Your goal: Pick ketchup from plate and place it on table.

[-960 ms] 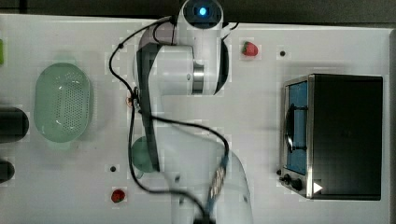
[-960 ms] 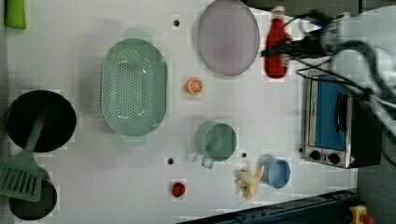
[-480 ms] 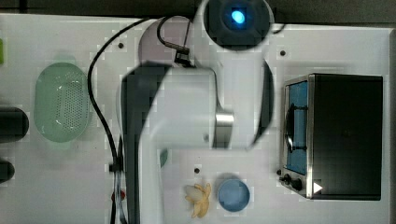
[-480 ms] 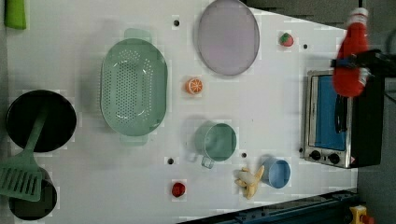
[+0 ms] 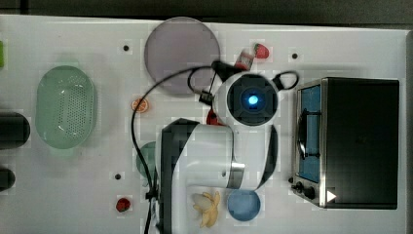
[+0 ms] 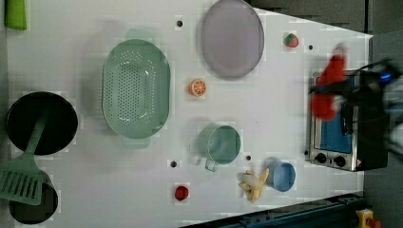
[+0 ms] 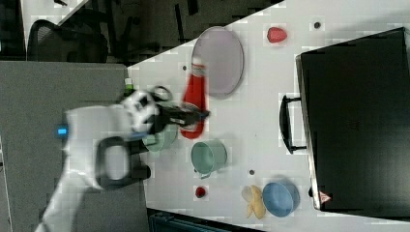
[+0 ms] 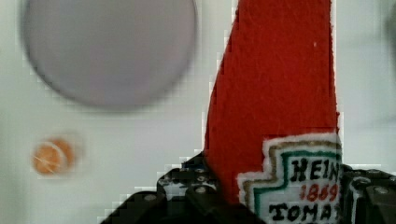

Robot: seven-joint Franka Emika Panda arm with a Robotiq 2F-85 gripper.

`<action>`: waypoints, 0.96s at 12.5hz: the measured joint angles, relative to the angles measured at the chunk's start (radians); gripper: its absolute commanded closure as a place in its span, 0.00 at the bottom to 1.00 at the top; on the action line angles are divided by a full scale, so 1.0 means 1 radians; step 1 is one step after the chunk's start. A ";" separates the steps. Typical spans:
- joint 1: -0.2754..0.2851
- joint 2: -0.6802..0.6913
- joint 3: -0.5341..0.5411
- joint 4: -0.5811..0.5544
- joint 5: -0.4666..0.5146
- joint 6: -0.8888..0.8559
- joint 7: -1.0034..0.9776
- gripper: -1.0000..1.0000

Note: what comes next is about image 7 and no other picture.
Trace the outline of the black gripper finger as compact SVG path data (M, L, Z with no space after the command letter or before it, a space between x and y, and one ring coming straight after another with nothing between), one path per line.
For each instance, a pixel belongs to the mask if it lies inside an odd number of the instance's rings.
M192 103L185 102L183 104L183 111L185 112L184 116L184 126L196 125L199 122L207 119L211 112L206 109L200 109Z

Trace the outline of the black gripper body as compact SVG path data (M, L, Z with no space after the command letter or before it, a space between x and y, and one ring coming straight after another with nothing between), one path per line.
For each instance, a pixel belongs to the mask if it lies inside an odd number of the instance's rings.
M172 102L162 101L157 103L156 107L157 113L154 115L151 133L163 131L167 125L184 127L189 124L187 113Z

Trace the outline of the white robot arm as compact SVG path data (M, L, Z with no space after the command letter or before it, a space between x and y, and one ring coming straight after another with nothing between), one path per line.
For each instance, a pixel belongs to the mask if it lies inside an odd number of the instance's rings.
M151 90L134 90L109 106L85 106L65 113L67 140L64 168L35 232L71 232L73 219L88 190L120 189L137 182L132 142L168 125L186 127L205 120L210 111L177 106Z

